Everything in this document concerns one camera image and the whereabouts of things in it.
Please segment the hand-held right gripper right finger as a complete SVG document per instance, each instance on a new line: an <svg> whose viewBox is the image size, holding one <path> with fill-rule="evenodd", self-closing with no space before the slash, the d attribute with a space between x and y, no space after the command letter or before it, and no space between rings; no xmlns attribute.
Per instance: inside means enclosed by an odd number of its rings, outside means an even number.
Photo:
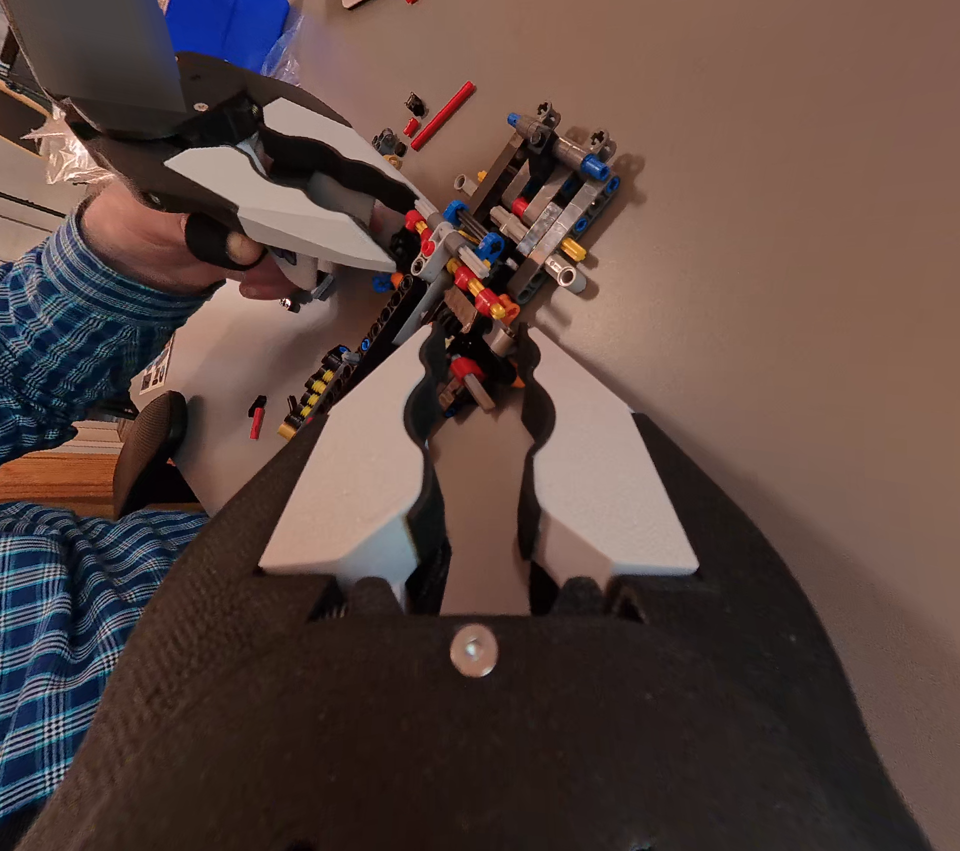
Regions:
<svg viewBox="0 0 960 851"><path fill-rule="evenodd" d="M533 613L575 579L685 578L700 566L630 406L541 330L521 325L521 422L531 437L517 509Z"/></svg>

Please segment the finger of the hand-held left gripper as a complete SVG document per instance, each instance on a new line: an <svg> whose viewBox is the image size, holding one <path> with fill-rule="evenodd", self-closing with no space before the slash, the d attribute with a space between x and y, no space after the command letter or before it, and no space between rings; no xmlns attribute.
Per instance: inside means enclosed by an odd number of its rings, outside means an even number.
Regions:
<svg viewBox="0 0 960 851"><path fill-rule="evenodd" d="M350 215L316 204L302 190L270 182L238 147L191 148L164 167L233 204L246 234L261 245L367 271L394 266Z"/></svg>
<svg viewBox="0 0 960 851"><path fill-rule="evenodd" d="M305 105L271 101L263 108L258 136L277 184L344 205L377 201L400 215L441 212L352 126Z"/></svg>

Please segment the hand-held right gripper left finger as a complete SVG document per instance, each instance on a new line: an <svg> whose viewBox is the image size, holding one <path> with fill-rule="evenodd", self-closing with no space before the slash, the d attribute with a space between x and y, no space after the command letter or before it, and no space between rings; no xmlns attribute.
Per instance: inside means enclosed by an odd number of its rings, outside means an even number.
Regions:
<svg viewBox="0 0 960 851"><path fill-rule="evenodd" d="M439 614L450 569L428 440L442 417L444 332L421 327L326 415L259 559L267 575L377 578L414 614Z"/></svg>

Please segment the multicoloured lego technic model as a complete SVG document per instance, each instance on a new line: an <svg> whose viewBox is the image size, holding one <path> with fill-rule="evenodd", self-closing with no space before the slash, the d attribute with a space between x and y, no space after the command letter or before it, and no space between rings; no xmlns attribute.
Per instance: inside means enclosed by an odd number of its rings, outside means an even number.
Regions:
<svg viewBox="0 0 960 851"><path fill-rule="evenodd" d="M523 386L513 357L522 308L542 287L584 291L582 236L620 184L609 132L570 137L561 121L549 100L510 113L511 136L492 170L455 182L465 201L444 210L416 202L390 239L398 269L373 282L389 294L385 305L357 347L322 357L302 395L290 398L281 437L330 413L422 328L441 333L443 416L468 405L489 413L501 391Z"/></svg>

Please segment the person's left forearm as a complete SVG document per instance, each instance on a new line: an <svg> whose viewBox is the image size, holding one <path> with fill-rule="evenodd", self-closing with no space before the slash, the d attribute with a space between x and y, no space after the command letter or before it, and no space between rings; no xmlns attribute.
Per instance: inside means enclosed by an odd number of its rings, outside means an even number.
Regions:
<svg viewBox="0 0 960 851"><path fill-rule="evenodd" d="M133 377L224 281L177 295L106 264L78 208L42 244L2 263L1 461L55 449Z"/></svg>

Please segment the long red lego axle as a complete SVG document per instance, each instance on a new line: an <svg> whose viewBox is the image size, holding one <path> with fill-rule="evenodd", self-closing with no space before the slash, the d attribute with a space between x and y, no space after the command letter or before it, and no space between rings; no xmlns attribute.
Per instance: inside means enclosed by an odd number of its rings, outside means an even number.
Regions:
<svg viewBox="0 0 960 851"><path fill-rule="evenodd" d="M453 94L450 100L414 134L414 137L411 139L410 149L414 152L420 152L463 108L468 100L476 93L476 90L476 85L473 81L466 81L462 87Z"/></svg>

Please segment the person's left hand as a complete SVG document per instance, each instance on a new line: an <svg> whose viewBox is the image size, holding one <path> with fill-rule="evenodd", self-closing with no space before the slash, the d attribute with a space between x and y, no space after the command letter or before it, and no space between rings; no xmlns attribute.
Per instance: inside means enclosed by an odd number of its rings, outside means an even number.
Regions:
<svg viewBox="0 0 960 851"><path fill-rule="evenodd" d="M232 267L198 259L186 242L187 221L189 215L142 204L115 181L80 212L78 228L102 263L162 293L201 296L223 281L237 282L250 300L280 300L297 291L270 253L243 233L227 232L220 240Z"/></svg>

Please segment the crinkled clear plastic sheet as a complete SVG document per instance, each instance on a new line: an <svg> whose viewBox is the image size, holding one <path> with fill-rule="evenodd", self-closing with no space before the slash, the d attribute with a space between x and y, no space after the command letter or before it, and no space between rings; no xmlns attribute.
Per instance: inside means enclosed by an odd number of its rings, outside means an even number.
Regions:
<svg viewBox="0 0 960 851"><path fill-rule="evenodd" d="M44 177L48 185L99 188L114 179L114 173L94 160L67 124L66 112L56 104L42 125L24 134L21 142L35 146L38 157L44 163Z"/></svg>

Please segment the printed paper sheet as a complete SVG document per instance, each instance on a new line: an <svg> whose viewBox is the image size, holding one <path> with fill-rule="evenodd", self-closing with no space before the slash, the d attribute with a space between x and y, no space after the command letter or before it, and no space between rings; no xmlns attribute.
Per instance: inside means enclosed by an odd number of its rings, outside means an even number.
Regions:
<svg viewBox="0 0 960 851"><path fill-rule="evenodd" d="M137 398L160 393L167 388L166 380L172 364L176 333L171 334L163 350L131 382L130 395Z"/></svg>

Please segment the blue plaid shirt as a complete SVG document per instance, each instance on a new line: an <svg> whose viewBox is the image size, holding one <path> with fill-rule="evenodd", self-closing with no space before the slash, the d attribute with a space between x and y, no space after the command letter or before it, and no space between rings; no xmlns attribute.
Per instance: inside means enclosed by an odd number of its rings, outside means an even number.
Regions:
<svg viewBox="0 0 960 851"><path fill-rule="evenodd" d="M205 512L1 508L2 828L64 780L138 621Z"/></svg>

